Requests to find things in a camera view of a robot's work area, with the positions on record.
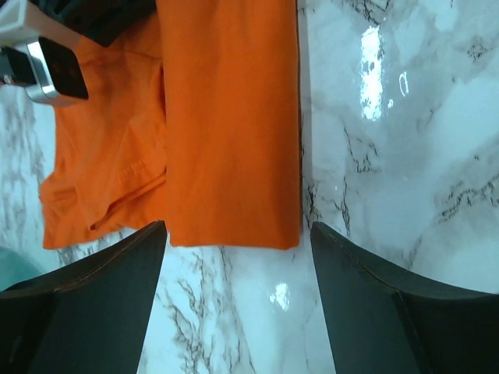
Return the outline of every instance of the orange t-shirt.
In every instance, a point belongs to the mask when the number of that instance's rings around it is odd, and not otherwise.
[[[173,245],[298,245],[295,1],[158,0],[76,55],[90,99],[55,109],[45,248],[155,220]]]

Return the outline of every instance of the black fabric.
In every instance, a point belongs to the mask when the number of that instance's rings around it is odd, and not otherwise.
[[[47,16],[108,47],[156,9],[155,0],[30,0]]]
[[[166,235],[151,224],[0,292],[0,373],[136,374]]]
[[[322,223],[311,241],[338,374],[499,372],[499,295],[411,273]]]

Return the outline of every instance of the teal object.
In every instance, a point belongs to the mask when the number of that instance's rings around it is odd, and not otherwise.
[[[0,247],[0,291],[40,275],[41,272],[19,253]]]

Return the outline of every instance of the marble countertop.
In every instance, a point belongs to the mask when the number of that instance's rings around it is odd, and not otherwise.
[[[433,279],[499,292],[499,2],[303,0],[303,239],[168,245],[140,374],[331,373],[309,226]],[[55,121],[0,90],[0,245],[48,272],[129,234],[41,248]]]

